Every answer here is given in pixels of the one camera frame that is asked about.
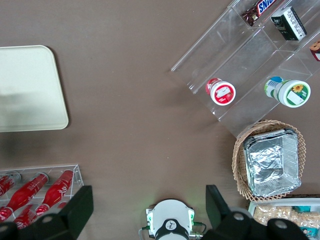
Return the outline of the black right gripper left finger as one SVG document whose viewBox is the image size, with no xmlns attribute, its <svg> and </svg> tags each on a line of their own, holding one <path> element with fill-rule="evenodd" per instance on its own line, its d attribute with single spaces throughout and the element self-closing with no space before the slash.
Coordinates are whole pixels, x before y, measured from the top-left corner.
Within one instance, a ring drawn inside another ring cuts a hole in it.
<svg viewBox="0 0 320 240">
<path fill-rule="evenodd" d="M 94 212 L 93 188 L 82 186 L 58 212 L 38 218 L 18 231 L 19 240 L 76 240 Z"/>
</svg>

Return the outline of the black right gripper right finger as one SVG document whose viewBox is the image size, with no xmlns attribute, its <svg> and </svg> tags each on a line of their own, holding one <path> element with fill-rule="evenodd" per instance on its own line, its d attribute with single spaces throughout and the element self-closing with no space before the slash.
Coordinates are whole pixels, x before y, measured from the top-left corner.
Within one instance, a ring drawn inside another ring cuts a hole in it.
<svg viewBox="0 0 320 240">
<path fill-rule="evenodd" d="M 252 240 L 252 218 L 239 210 L 232 211 L 214 184 L 205 187 L 205 209 L 212 226 L 203 240 Z"/>
</svg>

